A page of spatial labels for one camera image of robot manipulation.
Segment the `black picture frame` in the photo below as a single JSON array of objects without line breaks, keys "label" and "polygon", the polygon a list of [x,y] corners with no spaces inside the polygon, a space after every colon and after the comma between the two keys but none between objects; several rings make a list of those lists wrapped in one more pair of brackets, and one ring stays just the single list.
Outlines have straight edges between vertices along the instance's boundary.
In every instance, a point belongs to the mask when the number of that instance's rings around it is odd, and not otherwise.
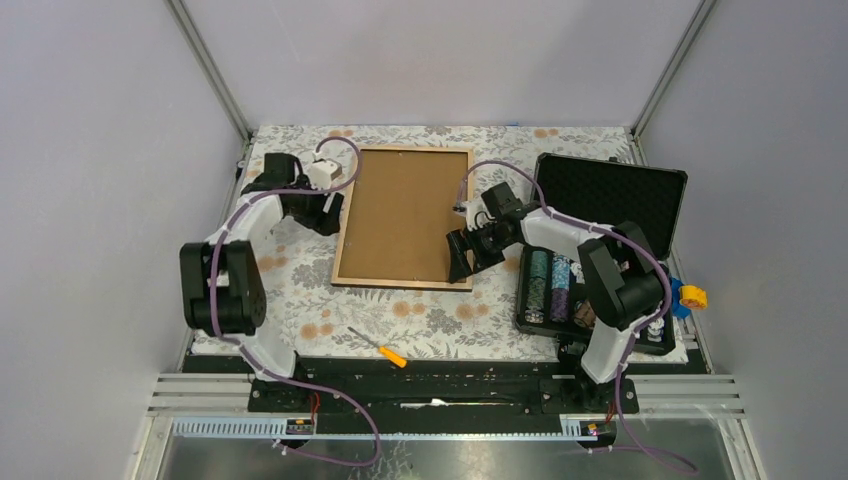
[{"label": "black picture frame", "polygon": [[469,292],[470,279],[449,283],[447,233],[465,225],[453,207],[474,163],[468,147],[366,146],[345,201],[330,283]]}]

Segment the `orange handled screwdriver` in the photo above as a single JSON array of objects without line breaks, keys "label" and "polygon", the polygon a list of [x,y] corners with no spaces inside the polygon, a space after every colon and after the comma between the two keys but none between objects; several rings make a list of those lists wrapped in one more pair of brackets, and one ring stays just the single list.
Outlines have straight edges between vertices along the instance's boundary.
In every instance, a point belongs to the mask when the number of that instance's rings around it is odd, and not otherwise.
[{"label": "orange handled screwdriver", "polygon": [[386,347],[382,344],[379,344],[378,342],[370,339],[368,336],[362,334],[361,332],[354,329],[353,327],[348,326],[347,329],[351,333],[353,333],[355,336],[357,336],[361,340],[365,341],[370,346],[374,347],[384,358],[389,360],[396,367],[401,368],[401,369],[404,369],[404,368],[407,367],[408,360],[406,358],[404,358],[403,356],[399,355],[398,353],[394,352],[393,350],[389,349],[388,347]]}]

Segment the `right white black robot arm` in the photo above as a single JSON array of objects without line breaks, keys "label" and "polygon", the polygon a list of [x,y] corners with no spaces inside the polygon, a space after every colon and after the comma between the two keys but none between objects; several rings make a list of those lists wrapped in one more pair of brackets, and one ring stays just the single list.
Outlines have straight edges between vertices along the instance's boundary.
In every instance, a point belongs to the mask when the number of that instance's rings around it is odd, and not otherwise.
[{"label": "right white black robot arm", "polygon": [[670,281],[641,228],[631,221],[588,222],[541,200],[523,203],[506,183],[474,200],[458,198],[452,209],[465,226],[446,236],[451,284],[503,262],[504,250],[516,243],[580,265],[596,323],[581,358],[586,377],[575,382],[573,396],[583,410],[601,410],[613,398],[610,381],[623,374],[637,332],[671,305]]}]

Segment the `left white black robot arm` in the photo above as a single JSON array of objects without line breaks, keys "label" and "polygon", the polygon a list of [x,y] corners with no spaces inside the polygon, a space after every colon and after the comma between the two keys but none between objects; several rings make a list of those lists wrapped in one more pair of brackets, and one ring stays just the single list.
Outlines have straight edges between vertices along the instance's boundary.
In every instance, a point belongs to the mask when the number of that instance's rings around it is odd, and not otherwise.
[{"label": "left white black robot arm", "polygon": [[307,404],[311,387],[295,374],[296,350],[280,340],[267,319],[256,250],[285,218],[322,236],[338,233],[344,196],[329,189],[341,175],[333,160],[303,166],[294,155],[268,154],[263,171],[244,186],[224,224],[179,251],[188,327],[237,347],[259,379],[275,381],[272,398],[288,411]]}]

